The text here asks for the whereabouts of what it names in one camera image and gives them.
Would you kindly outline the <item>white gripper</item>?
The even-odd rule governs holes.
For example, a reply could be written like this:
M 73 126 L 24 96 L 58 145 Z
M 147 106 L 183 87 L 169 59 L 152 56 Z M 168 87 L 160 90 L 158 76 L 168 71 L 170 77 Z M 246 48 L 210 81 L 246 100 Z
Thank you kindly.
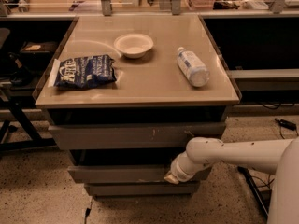
M 198 164 L 195 164 L 186 154 L 179 154 L 172 161 L 170 173 L 164 176 L 164 180 L 177 185 L 179 182 L 191 180 L 198 170 Z

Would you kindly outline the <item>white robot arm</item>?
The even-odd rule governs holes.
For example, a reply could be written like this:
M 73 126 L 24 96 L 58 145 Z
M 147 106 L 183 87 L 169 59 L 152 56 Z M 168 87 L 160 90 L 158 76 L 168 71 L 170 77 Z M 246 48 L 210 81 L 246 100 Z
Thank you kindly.
M 225 143 L 195 137 L 171 162 L 164 179 L 187 182 L 198 172 L 225 162 L 275 177 L 267 224 L 299 224 L 299 138 Z

